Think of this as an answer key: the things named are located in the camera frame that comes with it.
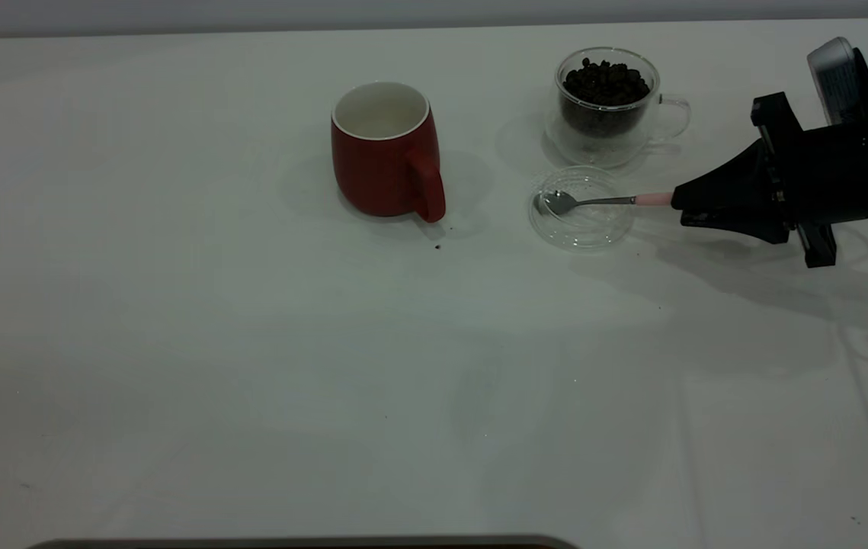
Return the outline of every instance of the table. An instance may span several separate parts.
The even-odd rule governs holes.
[[[806,54],[868,21],[0,40],[0,548],[51,538],[551,535],[868,546],[868,222],[835,268],[641,212],[604,253],[528,225],[568,52],[693,105],[632,191],[824,124]],[[447,216],[337,195],[329,109],[405,81]]]

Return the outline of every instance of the metal spoon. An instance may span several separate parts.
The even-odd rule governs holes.
[[[595,198],[592,201],[577,201],[565,191],[549,192],[545,195],[546,206],[555,215],[563,215],[574,210],[578,206],[590,206],[594,204],[631,204],[638,206],[667,206],[671,204],[671,192],[651,192],[651,194],[637,194],[635,197],[612,197]]]

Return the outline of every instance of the mug rim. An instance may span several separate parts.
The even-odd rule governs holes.
[[[565,89],[565,86],[562,84],[562,69],[565,67],[565,64],[574,56],[580,55],[580,53],[586,52],[620,52],[626,53],[626,55],[634,56],[637,59],[642,60],[644,63],[647,63],[647,66],[650,67],[650,73],[654,76],[654,87],[650,89],[647,95],[640,98],[638,101],[634,101],[633,103],[628,104],[598,104],[598,103],[589,103],[589,101],[583,101],[580,98],[577,98],[573,94],[570,94],[569,91]],[[643,104],[650,101],[650,98],[654,97],[654,95],[661,89],[661,74],[657,72],[657,67],[654,66],[654,63],[650,63],[650,59],[647,59],[645,56],[640,55],[640,53],[632,52],[626,50],[624,48],[616,48],[614,46],[597,46],[595,48],[583,48],[582,50],[577,50],[573,53],[570,53],[562,60],[562,63],[559,63],[559,66],[556,67],[556,87],[559,88],[559,93],[562,94],[564,98],[567,100],[573,101],[573,103],[582,105],[582,107],[593,108],[596,111],[631,111],[633,108],[641,107]]]
[[[345,100],[346,97],[349,97],[349,94],[353,93],[354,91],[361,90],[361,89],[368,87],[368,86],[375,86],[375,84],[394,84],[396,86],[402,86],[403,88],[406,88],[410,91],[413,91],[414,93],[419,95],[421,98],[423,98],[423,100],[424,100],[424,115],[420,117],[420,121],[417,122],[416,124],[414,124],[412,126],[412,128],[406,130],[405,132],[400,132],[399,134],[396,134],[395,136],[382,136],[382,138],[370,138],[370,136],[357,135],[357,134],[354,134],[353,132],[350,132],[349,130],[343,128],[342,124],[339,123],[338,119],[336,119],[336,116],[335,116],[336,109],[339,109],[339,104],[342,103],[342,101]],[[368,82],[365,84],[359,84],[358,86],[354,86],[353,88],[350,88],[349,90],[347,90],[346,93],[342,94],[342,97],[339,98],[339,101],[336,101],[335,104],[332,105],[332,124],[336,128],[338,128],[339,131],[346,134],[347,136],[350,136],[353,139],[360,139],[360,140],[394,140],[394,139],[402,138],[402,136],[408,136],[408,135],[412,134],[413,132],[415,132],[417,130],[417,128],[422,126],[424,124],[424,122],[426,122],[427,119],[430,118],[430,115],[431,115],[431,101],[429,100],[429,98],[427,98],[426,95],[424,95],[424,93],[422,91],[414,88],[413,86],[410,86],[409,84],[405,84],[402,82],[396,82],[393,80],[374,80],[372,82]]]

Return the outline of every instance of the glass dish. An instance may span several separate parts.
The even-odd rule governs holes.
[[[570,166],[549,174],[528,199],[528,219],[546,242],[573,252],[591,252],[615,243],[633,224],[633,206],[579,206],[555,215],[546,205],[551,192],[566,192],[577,201],[619,197],[613,176],[593,166]]]

